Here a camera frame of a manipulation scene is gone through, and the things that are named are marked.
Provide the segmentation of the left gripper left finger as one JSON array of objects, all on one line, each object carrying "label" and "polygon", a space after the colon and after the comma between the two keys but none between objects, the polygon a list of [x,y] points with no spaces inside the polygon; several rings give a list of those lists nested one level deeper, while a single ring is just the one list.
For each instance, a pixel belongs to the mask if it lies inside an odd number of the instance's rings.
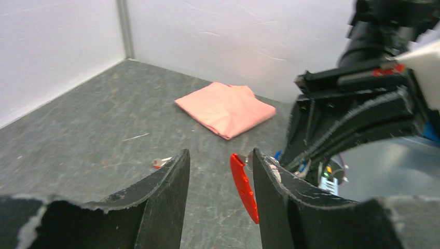
[{"label": "left gripper left finger", "polygon": [[1,248],[179,248],[190,175],[182,149],[101,201],[2,195]]}]

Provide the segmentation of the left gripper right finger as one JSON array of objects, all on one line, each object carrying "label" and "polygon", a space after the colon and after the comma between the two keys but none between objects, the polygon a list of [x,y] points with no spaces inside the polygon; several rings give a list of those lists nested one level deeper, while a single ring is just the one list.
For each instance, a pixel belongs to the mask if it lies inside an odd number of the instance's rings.
[{"label": "left gripper right finger", "polygon": [[355,202],[271,168],[253,150],[263,248],[439,248],[439,199],[376,197]]}]

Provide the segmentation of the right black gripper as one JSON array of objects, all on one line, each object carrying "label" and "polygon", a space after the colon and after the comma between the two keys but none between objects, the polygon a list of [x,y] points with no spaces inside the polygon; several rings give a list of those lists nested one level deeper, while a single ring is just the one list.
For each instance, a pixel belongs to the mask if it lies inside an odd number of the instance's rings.
[{"label": "right black gripper", "polygon": [[295,84],[295,100],[280,158],[288,165],[302,153],[312,164],[356,146],[420,134],[423,110],[407,92],[360,94],[312,99],[313,96],[372,93],[406,86],[427,103],[415,69],[398,60],[370,60],[317,73],[306,71]]}]

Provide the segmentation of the red key tag with ring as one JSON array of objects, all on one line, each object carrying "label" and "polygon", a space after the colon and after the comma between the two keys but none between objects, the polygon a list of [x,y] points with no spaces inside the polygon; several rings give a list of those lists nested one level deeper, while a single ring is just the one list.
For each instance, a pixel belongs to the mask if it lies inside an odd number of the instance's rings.
[{"label": "red key tag with ring", "polygon": [[159,169],[162,166],[164,166],[169,160],[171,160],[172,157],[168,158],[156,158],[152,161],[152,167],[155,169]]}]

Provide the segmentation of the steel key holder red handle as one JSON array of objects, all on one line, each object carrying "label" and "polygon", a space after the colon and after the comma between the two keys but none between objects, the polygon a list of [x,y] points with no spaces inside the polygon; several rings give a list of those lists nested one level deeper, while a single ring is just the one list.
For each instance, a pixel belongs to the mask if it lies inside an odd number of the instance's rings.
[{"label": "steel key holder red handle", "polygon": [[247,156],[233,153],[229,164],[239,197],[255,224],[259,224],[258,210],[253,183],[253,151]]}]

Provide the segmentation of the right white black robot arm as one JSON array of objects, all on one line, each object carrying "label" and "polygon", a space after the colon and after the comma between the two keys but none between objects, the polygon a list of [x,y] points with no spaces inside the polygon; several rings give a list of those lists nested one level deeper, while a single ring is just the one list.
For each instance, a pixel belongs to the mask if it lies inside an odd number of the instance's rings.
[{"label": "right white black robot arm", "polygon": [[393,137],[439,136],[439,108],[429,106],[422,72],[397,61],[410,42],[439,23],[439,1],[357,1],[349,44],[335,69],[296,79],[280,165],[290,172],[356,146]]}]

